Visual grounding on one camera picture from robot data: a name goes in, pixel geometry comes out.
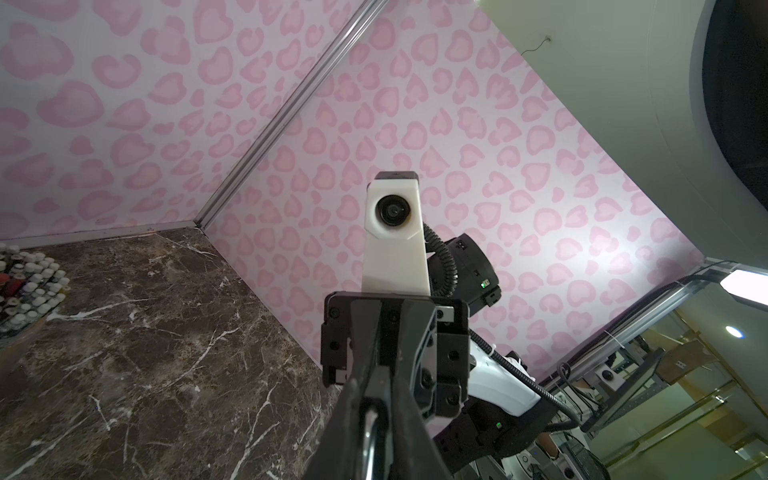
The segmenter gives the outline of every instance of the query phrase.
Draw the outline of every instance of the camera lens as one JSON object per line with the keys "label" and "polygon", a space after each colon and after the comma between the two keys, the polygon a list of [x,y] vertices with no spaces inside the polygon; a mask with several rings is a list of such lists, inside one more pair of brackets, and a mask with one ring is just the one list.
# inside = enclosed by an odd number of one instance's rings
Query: camera lens
{"label": "camera lens", "polygon": [[398,227],[408,220],[411,207],[405,198],[399,195],[387,195],[376,204],[376,211],[385,225]]}

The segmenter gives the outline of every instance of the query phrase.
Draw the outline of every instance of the marble surface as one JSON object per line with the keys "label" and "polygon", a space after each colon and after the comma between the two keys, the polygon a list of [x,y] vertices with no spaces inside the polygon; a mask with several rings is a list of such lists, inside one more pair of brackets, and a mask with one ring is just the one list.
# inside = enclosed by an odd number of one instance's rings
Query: marble surface
{"label": "marble surface", "polygon": [[43,250],[72,292],[0,380],[0,479],[301,477],[337,391],[200,231]]}

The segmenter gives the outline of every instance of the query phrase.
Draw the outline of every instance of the pink leopard print wall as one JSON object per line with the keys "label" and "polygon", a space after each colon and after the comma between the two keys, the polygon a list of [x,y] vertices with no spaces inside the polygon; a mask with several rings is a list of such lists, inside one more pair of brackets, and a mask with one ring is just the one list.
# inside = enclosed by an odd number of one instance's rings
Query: pink leopard print wall
{"label": "pink leopard print wall", "polygon": [[541,375],[700,254],[469,0],[390,0],[207,232],[317,361],[323,298],[358,290],[366,184],[419,172],[503,299],[472,318]]}
{"label": "pink leopard print wall", "polygon": [[0,3],[0,239],[194,218],[359,3]]}

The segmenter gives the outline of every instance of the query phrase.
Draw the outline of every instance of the ceiling light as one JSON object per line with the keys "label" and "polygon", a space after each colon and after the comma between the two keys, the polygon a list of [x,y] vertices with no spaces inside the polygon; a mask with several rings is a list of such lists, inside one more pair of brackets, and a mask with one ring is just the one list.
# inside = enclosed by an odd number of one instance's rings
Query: ceiling light
{"label": "ceiling light", "polygon": [[765,273],[734,270],[720,281],[720,285],[738,302],[762,310],[768,306],[768,275]]}
{"label": "ceiling light", "polygon": [[730,333],[731,335],[735,336],[738,339],[744,338],[744,334],[741,333],[738,329],[733,328],[732,326],[725,327],[725,330]]}

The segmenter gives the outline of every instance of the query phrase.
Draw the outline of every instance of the bright white light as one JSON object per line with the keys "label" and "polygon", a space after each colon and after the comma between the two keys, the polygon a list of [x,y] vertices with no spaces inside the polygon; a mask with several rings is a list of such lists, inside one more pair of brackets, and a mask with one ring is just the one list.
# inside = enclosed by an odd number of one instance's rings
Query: bright white light
{"label": "bright white light", "polygon": [[731,335],[735,336],[738,339],[744,338],[744,334],[741,333],[738,329],[733,328],[732,326],[725,327],[725,330],[730,333]]}
{"label": "bright white light", "polygon": [[768,275],[734,270],[720,285],[731,295],[768,305]]}

